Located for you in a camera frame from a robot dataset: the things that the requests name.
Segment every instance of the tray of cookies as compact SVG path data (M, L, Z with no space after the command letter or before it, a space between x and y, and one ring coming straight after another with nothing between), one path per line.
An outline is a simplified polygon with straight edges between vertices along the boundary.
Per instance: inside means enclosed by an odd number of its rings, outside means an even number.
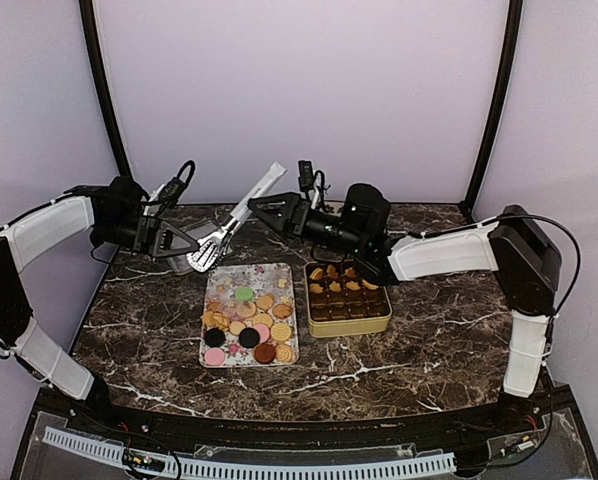
M316 338L383 332L392 317L385 287L373 285L352 261L304 268L310 334Z
M217 267L208 276L204 302L204 367L278 366L299 358L290 265Z

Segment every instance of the black frame pole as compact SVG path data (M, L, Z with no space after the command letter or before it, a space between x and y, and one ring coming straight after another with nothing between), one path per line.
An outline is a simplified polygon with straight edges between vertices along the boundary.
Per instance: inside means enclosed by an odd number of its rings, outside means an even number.
M90 58L92 78L95 82L97 97L99 97L99 107L101 108L103 121L108 132L112 153L117 163L119 175L132 178L130 163L126 156L123 141L121 140L121 132L117 124L117 117L112 106L112 97L110 96L108 80L106 79L106 70L101 54L101 45L99 44L97 21L95 19L92 0L79 0L79 7L81 9L81 22L83 24L83 34L86 39L86 48L88 49L88 57Z
M459 207L468 217L472 217L472 211L477 203L477 197L486 175L488 162L492 154L492 148L497 136L497 130L503 113L503 106L508 92L508 83L512 72L512 64L517 47L517 37L519 35L519 26L521 25L521 11L523 9L523 0L510 0L508 7L508 19L506 21L506 32L504 34L503 46L501 48L501 59L499 60L499 70L497 71L497 80L492 94L490 111L486 120L486 127L481 140L481 147L475 162L475 168L472 172L470 185L466 193L466 198L459 203Z

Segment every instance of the marble countertop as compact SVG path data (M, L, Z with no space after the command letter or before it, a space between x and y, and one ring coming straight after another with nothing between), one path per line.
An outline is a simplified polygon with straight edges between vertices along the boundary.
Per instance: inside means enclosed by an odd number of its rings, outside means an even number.
M183 206L185 227L232 207ZM394 204L388 229L464 223L454 205ZM490 273L435 276L389 287L388 330L316 339L308 332L303 266L309 246L285 244L258 220L234 238L224 265L292 266L301 356L274 368L199 364L206 276L120 252L93 300L73 355L101 375L113 403L165 413L263 421L366 420L493 403L508 359L511 317Z

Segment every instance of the perforated white strip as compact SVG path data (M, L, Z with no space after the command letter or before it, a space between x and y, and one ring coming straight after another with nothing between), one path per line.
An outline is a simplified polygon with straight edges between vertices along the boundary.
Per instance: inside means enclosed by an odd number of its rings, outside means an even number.
M46 428L43 442L96 462L123 468L121 462L123 446L118 442L110 443L110 441L85 438L52 427ZM162 477L175 478L177 476L177 464L172 457L154 452L142 453L166 462ZM208 462L183 456L180 456L179 459L182 469L181 478L187 480L397 480L426 478L432 475L454 473L457 470L453 453L393 462L335 466L245 465ZM145 473L154 474L148 470L145 470Z

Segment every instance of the tray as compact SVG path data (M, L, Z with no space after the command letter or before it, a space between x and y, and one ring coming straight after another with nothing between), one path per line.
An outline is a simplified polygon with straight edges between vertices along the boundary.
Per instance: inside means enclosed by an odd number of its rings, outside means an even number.
M253 327L256 323L255 316L244 318L239 316L238 307L244 302L237 299L237 290L241 287L249 287L253 291L253 303L255 303L256 313L268 313L272 318L273 328L277 324L285 324L290 327L290 338L280 342L273 339L273 336L262 343L277 347L280 344L288 345L292 352L292 358L288 359L287 349L285 361L280 361L278 356L271 363L262 364L258 362L254 355L254 348L246 348L239 343L239 337L225 331L225 320L221 321L221 327L224 329L225 343L219 348L225 355L225 360L221 365L209 364L206 361L206 353L212 347L206 344L206 333L211 329L208 322L203 321L201 343L199 347L199 362L206 368L231 368L231 367L269 367L280 365L291 365L299 359L299 339L297 336L297 317L295 309L294 290L292 285L292 270L286 263L269 263L257 265L240 265L230 267L217 267L208 276L206 286L206 296L204 300L204 315L213 311L228 317L230 323L234 321L242 322L246 327ZM272 296L274 301L271 308L267 311L256 305L256 300L262 296ZM287 318L278 318L275 307L287 305L290 307L290 316ZM212 321L212 328L217 328L217 323Z
M320 280L311 280L310 275L317 268L324 272L328 265L336 270L337 279L324 274ZM308 326L310 335L316 338L340 337L345 335L363 335L379 333L388 328L392 317L392 305L388 299L385 287L370 290L363 285L363 278L356 273L348 278L345 272L352 268L353 262L339 264L309 263L304 267L304 282L306 284L306 305L308 306ZM330 284L336 281L342 286L342 291L333 294L329 290ZM361 286L357 292L345 288L348 281ZM321 294L310 291L310 285L317 284L324 289Z

